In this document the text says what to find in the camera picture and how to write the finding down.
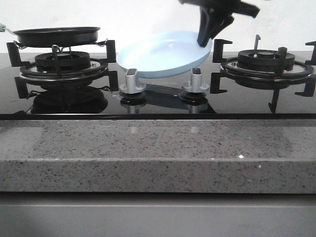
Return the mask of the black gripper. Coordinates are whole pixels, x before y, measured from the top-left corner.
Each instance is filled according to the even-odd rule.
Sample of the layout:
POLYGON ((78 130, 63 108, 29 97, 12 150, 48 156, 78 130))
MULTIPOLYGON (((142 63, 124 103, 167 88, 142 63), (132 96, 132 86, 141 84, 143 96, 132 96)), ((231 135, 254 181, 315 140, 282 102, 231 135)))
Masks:
POLYGON ((210 39, 214 39, 222 30, 233 23, 232 13, 255 18, 260 9, 241 0, 180 0, 181 4, 198 5, 200 12, 199 33, 197 43, 206 47, 210 39), (214 10, 230 15, 214 15, 214 10))

